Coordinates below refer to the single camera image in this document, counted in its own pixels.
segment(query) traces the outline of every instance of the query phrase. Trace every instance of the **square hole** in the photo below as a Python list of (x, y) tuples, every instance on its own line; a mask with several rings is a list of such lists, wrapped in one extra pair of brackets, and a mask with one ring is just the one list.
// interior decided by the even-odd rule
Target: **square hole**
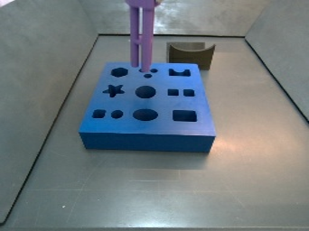
[(169, 94), (170, 96), (177, 97), (177, 96), (180, 95), (180, 91), (178, 91), (177, 89), (169, 89), (169, 90), (168, 90), (168, 94)]
[(196, 92), (192, 89), (185, 89), (184, 90), (184, 96), (185, 97), (196, 97)]
[(174, 110), (173, 120), (181, 122), (197, 122), (197, 113), (196, 111), (189, 110)]

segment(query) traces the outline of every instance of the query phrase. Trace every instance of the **notched hole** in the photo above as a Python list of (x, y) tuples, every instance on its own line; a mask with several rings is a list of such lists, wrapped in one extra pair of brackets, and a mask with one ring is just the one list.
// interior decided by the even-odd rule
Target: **notched hole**
[(150, 86), (142, 86), (136, 90), (136, 94), (141, 98), (152, 98), (156, 96), (156, 89)]
[(133, 113), (133, 117), (141, 121), (152, 121), (158, 118), (158, 113), (152, 109), (141, 109)]
[(189, 69), (178, 72), (176, 71), (174, 69), (170, 69), (169, 70), (169, 76), (185, 76), (185, 77), (189, 77), (192, 75), (192, 72)]
[(106, 111), (102, 109), (97, 109), (93, 111), (93, 118), (94, 119), (102, 119), (106, 116)]
[(197, 113), (196, 111), (189, 110), (174, 110), (173, 120), (181, 122), (197, 122)]
[(129, 75), (129, 70), (125, 68), (118, 68), (112, 70), (112, 75), (116, 77), (124, 77)]
[(184, 90), (184, 96), (185, 97), (196, 97), (196, 92), (192, 89), (185, 89)]
[(180, 90), (178, 89), (169, 89), (168, 94), (173, 97), (177, 97), (180, 95)]

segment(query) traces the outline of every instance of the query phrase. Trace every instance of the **small round hole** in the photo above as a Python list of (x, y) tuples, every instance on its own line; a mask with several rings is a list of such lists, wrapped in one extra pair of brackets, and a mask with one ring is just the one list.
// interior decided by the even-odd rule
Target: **small round hole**
[(93, 118), (94, 119), (102, 119), (102, 118), (105, 118), (105, 116), (106, 116), (105, 110), (102, 110), (102, 109), (94, 110), (94, 112), (93, 112)]
[(124, 116), (124, 112), (121, 110), (117, 110), (112, 113), (112, 117), (116, 119), (120, 119)]
[(153, 77), (152, 74), (146, 74), (146, 75), (144, 75), (144, 76), (145, 76), (148, 79)]

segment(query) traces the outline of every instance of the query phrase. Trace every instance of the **hole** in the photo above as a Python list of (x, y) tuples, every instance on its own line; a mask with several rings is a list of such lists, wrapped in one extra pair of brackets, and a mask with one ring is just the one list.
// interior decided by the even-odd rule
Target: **hole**
[(156, 89), (150, 86), (142, 86), (136, 90), (136, 94), (141, 98), (152, 98), (156, 96)]
[(152, 74), (146, 74), (146, 75), (144, 75), (146, 78), (152, 78), (153, 77), (153, 75)]
[(170, 96), (178, 96), (180, 95), (180, 91), (177, 90), (177, 89), (169, 89), (168, 90), (168, 94), (170, 95)]
[(174, 110), (173, 120), (181, 122), (197, 122), (197, 113), (196, 111)]
[(94, 112), (93, 112), (93, 118), (94, 119), (102, 119), (102, 118), (105, 118), (105, 116), (106, 116), (105, 110), (102, 110), (102, 109), (94, 110)]
[(112, 75), (116, 77), (124, 77), (129, 75), (129, 70), (124, 68), (113, 69), (112, 70)]
[(116, 119), (120, 119), (124, 116), (124, 112), (121, 110), (117, 110), (112, 113), (112, 117)]
[(184, 96), (185, 97), (196, 97), (196, 92), (192, 89), (185, 89), (184, 90)]
[(120, 86), (109, 85), (109, 90), (104, 91), (104, 93), (110, 94), (110, 97), (116, 97), (117, 94), (125, 93), (125, 91), (121, 89), (122, 87), (124, 87), (124, 85), (120, 85)]
[(169, 76), (186, 76), (186, 77), (189, 77), (190, 75), (192, 75), (192, 73), (190, 73), (189, 69), (186, 69), (181, 72), (177, 72), (174, 69), (169, 70)]
[(158, 118), (158, 113), (152, 109), (141, 109), (133, 113), (133, 117), (142, 121), (152, 121)]

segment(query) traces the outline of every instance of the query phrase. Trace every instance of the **brown arch block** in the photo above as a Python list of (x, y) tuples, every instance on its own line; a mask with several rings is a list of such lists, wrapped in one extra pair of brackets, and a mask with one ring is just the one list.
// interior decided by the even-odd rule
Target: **brown arch block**
[(200, 69), (211, 70), (216, 45), (205, 47), (204, 42), (169, 42), (168, 62), (196, 63)]

